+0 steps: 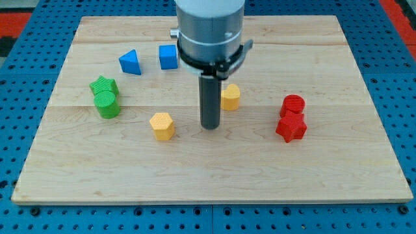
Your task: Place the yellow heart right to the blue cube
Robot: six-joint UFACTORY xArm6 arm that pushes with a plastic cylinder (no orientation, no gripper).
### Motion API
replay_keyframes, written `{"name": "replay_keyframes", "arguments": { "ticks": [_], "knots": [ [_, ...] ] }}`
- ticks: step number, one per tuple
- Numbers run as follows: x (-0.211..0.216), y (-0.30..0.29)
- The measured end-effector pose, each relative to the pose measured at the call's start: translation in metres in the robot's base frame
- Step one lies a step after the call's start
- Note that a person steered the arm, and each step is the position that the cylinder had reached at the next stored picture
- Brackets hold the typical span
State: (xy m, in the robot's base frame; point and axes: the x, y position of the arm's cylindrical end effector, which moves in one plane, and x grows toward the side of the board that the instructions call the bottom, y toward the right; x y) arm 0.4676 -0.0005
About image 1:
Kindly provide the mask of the black clamp ring mount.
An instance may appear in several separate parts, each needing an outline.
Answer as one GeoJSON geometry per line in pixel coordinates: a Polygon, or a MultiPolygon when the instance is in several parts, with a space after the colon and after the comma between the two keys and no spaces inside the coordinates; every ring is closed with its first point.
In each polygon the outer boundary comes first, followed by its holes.
{"type": "Polygon", "coordinates": [[[177,42],[177,52],[181,64],[186,69],[197,75],[207,75],[218,80],[226,80],[235,73],[243,64],[246,54],[253,47],[254,41],[247,40],[244,44],[240,44],[238,50],[229,58],[217,62],[202,62],[186,55],[177,42]]]}

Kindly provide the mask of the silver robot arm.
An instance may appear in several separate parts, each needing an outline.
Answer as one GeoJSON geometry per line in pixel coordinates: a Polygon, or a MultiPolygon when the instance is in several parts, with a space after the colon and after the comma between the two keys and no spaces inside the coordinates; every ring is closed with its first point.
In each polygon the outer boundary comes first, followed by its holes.
{"type": "Polygon", "coordinates": [[[220,125],[222,81],[243,64],[253,41],[241,42],[245,0],[176,0],[180,63],[198,75],[200,123],[208,130],[220,125]]]}

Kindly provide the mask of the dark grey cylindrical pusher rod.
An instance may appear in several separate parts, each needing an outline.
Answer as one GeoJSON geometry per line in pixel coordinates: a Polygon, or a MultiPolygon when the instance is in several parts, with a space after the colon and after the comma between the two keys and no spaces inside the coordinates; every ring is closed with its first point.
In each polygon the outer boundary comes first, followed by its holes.
{"type": "Polygon", "coordinates": [[[198,80],[201,126],[213,130],[220,125],[221,81],[206,74],[201,74],[198,80]]]}

